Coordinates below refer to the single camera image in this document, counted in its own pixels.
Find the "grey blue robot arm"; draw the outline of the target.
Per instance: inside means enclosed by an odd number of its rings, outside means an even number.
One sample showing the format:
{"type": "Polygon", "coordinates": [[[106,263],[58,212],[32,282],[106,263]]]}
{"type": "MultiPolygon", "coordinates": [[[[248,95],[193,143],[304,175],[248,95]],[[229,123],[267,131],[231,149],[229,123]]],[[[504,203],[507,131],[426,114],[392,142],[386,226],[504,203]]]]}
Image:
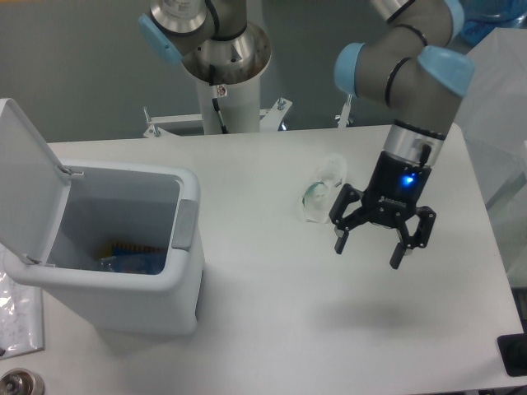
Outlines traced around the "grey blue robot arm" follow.
{"type": "MultiPolygon", "coordinates": [[[[386,105],[394,121],[367,187],[345,185],[329,217],[342,252],[351,230],[364,223],[399,234],[390,259],[425,248],[436,219],[418,205],[444,141],[466,96],[473,61],[448,49],[464,24],[457,1],[377,1],[388,32],[376,44],[352,43],[334,65],[336,87],[386,105]]],[[[271,48],[265,32],[249,22],[243,1],[154,1],[138,19],[153,51],[182,64],[200,94],[207,134],[257,132],[259,77],[271,48]]]]}

